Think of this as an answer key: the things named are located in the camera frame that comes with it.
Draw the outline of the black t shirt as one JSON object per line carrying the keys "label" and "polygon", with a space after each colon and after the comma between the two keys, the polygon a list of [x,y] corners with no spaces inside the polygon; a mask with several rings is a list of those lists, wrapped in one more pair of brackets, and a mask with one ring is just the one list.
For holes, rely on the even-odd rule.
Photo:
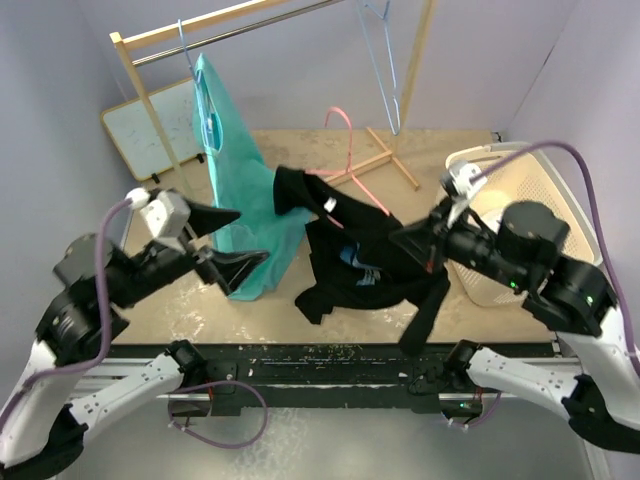
{"label": "black t shirt", "polygon": [[317,218],[305,226],[315,284],[295,299],[312,324],[336,307],[380,310],[403,301],[417,312],[398,345],[415,356],[431,335],[451,283],[445,269],[433,273],[390,240],[402,223],[382,209],[354,199],[316,175],[276,168],[274,211],[304,208]]}

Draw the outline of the teal t shirt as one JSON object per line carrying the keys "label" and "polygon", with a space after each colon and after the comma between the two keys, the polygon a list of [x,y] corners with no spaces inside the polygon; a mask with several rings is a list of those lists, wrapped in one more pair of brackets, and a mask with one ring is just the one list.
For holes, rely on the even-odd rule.
{"label": "teal t shirt", "polygon": [[268,259],[231,295],[237,301],[254,301],[277,288],[305,236],[310,213],[303,208],[275,214],[275,171],[269,168],[245,125],[230,94],[211,62],[201,54],[195,69],[203,73],[223,130],[218,154],[206,152],[196,108],[193,133],[207,157],[213,205],[241,212],[241,217],[213,234],[214,246],[222,252],[265,250]]}

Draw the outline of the pink hanger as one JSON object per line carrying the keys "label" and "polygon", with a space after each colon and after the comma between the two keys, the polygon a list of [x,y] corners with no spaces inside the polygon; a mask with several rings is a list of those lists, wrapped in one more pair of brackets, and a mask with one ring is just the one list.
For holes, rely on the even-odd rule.
{"label": "pink hanger", "polygon": [[347,129],[348,129],[348,146],[347,146],[345,167],[342,170],[307,169],[306,173],[309,174],[309,175],[325,176],[325,177],[331,177],[331,178],[346,177],[347,179],[349,179],[353,183],[355,183],[362,190],[362,192],[366,194],[366,196],[374,203],[374,205],[379,210],[381,210],[386,216],[390,216],[391,212],[379,201],[379,199],[355,175],[355,170],[354,170],[354,167],[353,167],[353,159],[352,159],[352,154],[353,154],[353,126],[352,126],[350,117],[341,108],[336,107],[336,106],[331,106],[327,110],[327,113],[326,113],[326,116],[325,116],[325,121],[324,121],[324,126],[325,127],[328,126],[330,116],[333,113],[338,114],[338,115],[340,115],[342,117],[342,119],[344,120],[345,124],[347,125]]}

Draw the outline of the blue hanger of teal shirt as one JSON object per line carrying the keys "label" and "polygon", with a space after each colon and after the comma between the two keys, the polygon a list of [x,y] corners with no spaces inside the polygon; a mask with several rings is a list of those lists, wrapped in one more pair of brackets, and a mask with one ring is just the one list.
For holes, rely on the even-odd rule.
{"label": "blue hanger of teal shirt", "polygon": [[223,130],[214,102],[211,99],[203,73],[196,70],[187,47],[182,20],[177,20],[182,50],[186,56],[189,71],[193,80],[196,108],[201,129],[201,139],[206,152],[218,154],[223,142]]}

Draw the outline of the blue hanger of white shirt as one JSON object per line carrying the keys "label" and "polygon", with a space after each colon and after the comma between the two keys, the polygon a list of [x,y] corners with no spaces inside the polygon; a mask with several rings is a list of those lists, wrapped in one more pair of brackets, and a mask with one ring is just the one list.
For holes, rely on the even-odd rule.
{"label": "blue hanger of white shirt", "polygon": [[357,1],[356,11],[391,134],[398,136],[402,120],[390,30],[391,1]]}

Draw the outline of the white t shirt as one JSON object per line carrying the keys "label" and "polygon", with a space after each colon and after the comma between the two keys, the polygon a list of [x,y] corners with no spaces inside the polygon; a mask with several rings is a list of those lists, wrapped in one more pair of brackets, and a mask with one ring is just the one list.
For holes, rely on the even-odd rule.
{"label": "white t shirt", "polygon": [[480,228],[490,235],[498,233],[504,215],[504,208],[495,208],[479,216]]}

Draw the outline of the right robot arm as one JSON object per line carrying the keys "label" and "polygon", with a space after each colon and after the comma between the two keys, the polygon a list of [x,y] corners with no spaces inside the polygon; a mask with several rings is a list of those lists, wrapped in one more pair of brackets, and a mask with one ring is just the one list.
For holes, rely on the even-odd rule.
{"label": "right robot arm", "polygon": [[473,385],[510,393],[563,418],[582,439],[604,450],[639,451],[639,378],[623,338],[622,301],[596,266],[563,254],[568,224],[545,205],[518,201],[498,230],[466,209],[453,224],[450,199],[391,241],[428,272],[452,260],[525,296],[522,308],[556,333],[580,359],[571,376],[502,356],[461,340],[444,362],[456,391]]}

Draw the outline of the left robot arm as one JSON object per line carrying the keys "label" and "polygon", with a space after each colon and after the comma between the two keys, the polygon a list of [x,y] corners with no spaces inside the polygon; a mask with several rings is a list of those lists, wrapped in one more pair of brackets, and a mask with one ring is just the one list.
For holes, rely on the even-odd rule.
{"label": "left robot arm", "polygon": [[193,241],[233,223],[236,210],[191,202],[173,191],[130,192],[110,208],[140,211],[151,241],[134,256],[104,231],[76,239],[54,272],[63,284],[35,330],[23,373],[1,411],[1,475],[51,479],[72,465],[87,442],[163,394],[212,391],[209,363],[187,340],[82,398],[74,390],[107,357],[128,326],[122,311],[193,272],[223,293],[235,292],[267,260],[263,250],[220,252]]}

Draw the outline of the cream laundry basket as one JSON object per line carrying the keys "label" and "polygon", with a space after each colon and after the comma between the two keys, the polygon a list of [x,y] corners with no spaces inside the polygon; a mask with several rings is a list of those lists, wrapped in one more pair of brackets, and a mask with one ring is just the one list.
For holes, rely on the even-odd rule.
{"label": "cream laundry basket", "polygon": [[[507,156],[526,148],[524,142],[481,145],[450,154],[452,163],[466,160],[477,164],[486,175],[487,183],[471,202],[479,215],[504,208],[501,221],[514,224],[523,238],[519,244],[531,246],[536,234],[548,242],[560,240],[562,253],[576,260],[599,266],[603,257],[594,227],[568,188],[566,182],[542,150],[528,152],[492,171],[490,168]],[[516,247],[507,245],[515,236],[500,225],[497,233],[500,247],[509,255]]]}

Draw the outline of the small whiteboard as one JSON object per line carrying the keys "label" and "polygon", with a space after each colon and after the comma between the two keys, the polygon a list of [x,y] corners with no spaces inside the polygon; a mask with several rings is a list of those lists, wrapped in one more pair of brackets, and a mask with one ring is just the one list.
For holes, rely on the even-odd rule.
{"label": "small whiteboard", "polygon": [[[150,94],[160,124],[179,163],[198,160],[204,152],[192,127],[193,81],[185,79]],[[140,100],[121,104],[102,113],[101,121],[116,149],[138,181],[159,180],[171,163],[155,127]]]}

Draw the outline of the wooden clothes rack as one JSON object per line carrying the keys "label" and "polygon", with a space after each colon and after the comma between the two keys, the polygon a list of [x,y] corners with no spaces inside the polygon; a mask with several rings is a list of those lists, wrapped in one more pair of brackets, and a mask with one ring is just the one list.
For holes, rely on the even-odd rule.
{"label": "wooden clothes rack", "polygon": [[[118,56],[127,72],[131,83],[135,88],[135,91],[138,95],[138,100],[142,102],[142,105],[152,123],[154,130],[159,136],[161,145],[168,156],[172,168],[178,173],[182,172],[181,164],[177,159],[173,147],[171,146],[170,140],[165,132],[164,127],[162,126],[160,117],[151,102],[150,94],[147,91],[144,82],[137,71],[137,68],[149,63],[153,63],[157,60],[168,58],[180,53],[188,53],[192,49],[200,48],[220,40],[241,35],[243,33],[248,33],[250,31],[270,26],[288,20],[290,18],[326,8],[331,6],[333,3],[331,1],[319,1],[308,6],[298,8],[296,10],[291,10],[277,16],[272,16],[267,19],[254,22],[250,25],[220,34],[218,36],[209,37],[205,40],[201,40],[192,44],[185,44],[181,47],[165,50],[158,54],[153,54],[138,60],[133,60],[131,58],[131,52],[155,45],[174,37],[178,37],[185,32],[198,31],[262,10],[266,10],[268,8],[273,8],[275,6],[278,6],[279,4],[280,2],[278,0],[246,1],[244,3],[235,4],[201,16],[193,17],[186,20],[186,22],[179,21],[174,24],[170,24],[127,38],[122,37],[118,32],[112,32],[110,34],[111,42],[118,53]],[[364,174],[366,172],[375,170],[386,164],[392,164],[397,169],[399,169],[401,175],[405,178],[405,180],[408,181],[410,187],[413,190],[417,191],[421,188],[421,185],[416,177],[398,158],[397,149],[400,141],[401,127],[406,124],[408,118],[410,104],[413,97],[415,84],[421,66],[422,56],[426,46],[426,41],[431,27],[433,14],[435,13],[436,5],[437,3],[435,1],[424,1],[422,3],[422,10],[419,17],[418,25],[416,27],[416,34],[411,50],[411,57],[407,68],[403,90],[401,94],[395,93],[392,96],[392,100],[396,108],[396,116],[389,119],[391,133],[393,136],[392,144],[387,145],[371,128],[367,128],[366,131],[382,149],[382,152],[376,156],[373,156],[365,161],[356,164],[345,172],[329,172],[327,174],[327,181],[330,184],[339,185],[347,181],[355,181],[359,174]]]}

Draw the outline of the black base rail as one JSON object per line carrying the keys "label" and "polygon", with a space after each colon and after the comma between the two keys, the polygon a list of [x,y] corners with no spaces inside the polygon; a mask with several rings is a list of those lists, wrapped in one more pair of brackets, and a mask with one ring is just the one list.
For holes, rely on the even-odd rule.
{"label": "black base rail", "polygon": [[444,371],[451,343],[409,357],[392,343],[200,344],[210,393],[173,396],[174,414],[237,416],[244,408],[408,409],[436,413],[477,387]]}

